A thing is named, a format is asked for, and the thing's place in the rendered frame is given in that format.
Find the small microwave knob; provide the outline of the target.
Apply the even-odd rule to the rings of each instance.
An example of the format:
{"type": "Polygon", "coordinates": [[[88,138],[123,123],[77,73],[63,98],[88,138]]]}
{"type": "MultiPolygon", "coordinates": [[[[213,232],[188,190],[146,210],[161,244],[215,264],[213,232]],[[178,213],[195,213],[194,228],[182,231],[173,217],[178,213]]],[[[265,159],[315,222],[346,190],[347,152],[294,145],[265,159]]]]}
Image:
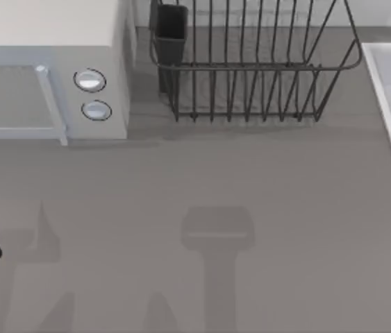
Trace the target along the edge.
{"type": "Polygon", "coordinates": [[[91,121],[106,121],[112,114],[112,108],[104,101],[94,100],[81,106],[81,113],[91,121]]]}

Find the large microwave knob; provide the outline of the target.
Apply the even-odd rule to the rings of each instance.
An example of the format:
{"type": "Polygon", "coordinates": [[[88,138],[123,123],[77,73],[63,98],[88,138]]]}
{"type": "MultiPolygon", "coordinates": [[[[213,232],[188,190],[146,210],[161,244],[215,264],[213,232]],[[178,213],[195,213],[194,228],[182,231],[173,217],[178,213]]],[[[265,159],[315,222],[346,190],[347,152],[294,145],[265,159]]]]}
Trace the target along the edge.
{"type": "Polygon", "coordinates": [[[98,70],[87,68],[73,75],[75,86],[84,92],[96,93],[106,87],[106,77],[98,70]]]}

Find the black cutlery holder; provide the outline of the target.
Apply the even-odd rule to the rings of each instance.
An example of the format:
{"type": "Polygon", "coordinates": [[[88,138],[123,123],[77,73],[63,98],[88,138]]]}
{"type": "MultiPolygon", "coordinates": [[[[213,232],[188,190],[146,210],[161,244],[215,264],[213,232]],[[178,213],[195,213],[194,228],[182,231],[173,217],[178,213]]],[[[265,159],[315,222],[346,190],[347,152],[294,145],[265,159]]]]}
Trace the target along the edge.
{"type": "Polygon", "coordinates": [[[188,35],[188,7],[181,4],[151,0],[149,28],[153,32],[158,59],[159,91],[174,92],[174,77],[179,71],[164,67],[179,67],[183,62],[185,42],[188,35]]]}

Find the microwave oven door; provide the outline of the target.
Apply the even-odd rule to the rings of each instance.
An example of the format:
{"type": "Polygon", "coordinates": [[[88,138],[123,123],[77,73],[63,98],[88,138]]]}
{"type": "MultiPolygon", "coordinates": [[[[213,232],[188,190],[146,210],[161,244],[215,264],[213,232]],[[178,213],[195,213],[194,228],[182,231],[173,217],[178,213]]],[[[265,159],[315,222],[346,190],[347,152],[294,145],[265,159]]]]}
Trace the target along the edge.
{"type": "Polygon", "coordinates": [[[50,68],[0,65],[0,139],[53,139],[68,145],[50,68]]]}

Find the pale microwave oven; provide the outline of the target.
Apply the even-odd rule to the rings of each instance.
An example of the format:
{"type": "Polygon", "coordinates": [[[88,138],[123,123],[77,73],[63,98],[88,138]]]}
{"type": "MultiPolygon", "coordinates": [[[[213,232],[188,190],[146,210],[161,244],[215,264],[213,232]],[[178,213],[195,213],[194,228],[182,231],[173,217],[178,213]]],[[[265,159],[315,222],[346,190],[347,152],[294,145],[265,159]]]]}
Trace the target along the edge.
{"type": "Polygon", "coordinates": [[[128,137],[137,42],[132,0],[0,0],[0,65],[50,68],[69,143],[128,137]],[[106,77],[100,92],[75,86],[87,68],[106,77]],[[108,120],[81,113],[94,100],[112,108],[108,120]]]}

